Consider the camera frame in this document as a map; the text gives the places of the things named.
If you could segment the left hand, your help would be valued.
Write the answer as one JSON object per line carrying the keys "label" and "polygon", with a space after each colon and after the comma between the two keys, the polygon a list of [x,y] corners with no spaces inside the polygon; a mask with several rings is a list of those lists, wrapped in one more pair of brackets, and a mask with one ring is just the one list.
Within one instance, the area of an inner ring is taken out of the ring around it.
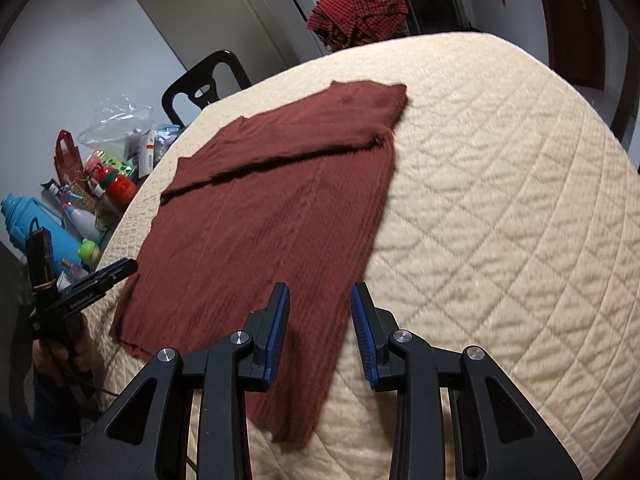
{"label": "left hand", "polygon": [[81,313],[78,325],[63,341],[37,339],[32,342],[32,362],[38,372],[58,382],[69,370],[88,372],[98,364],[98,352],[91,337],[86,316]]}

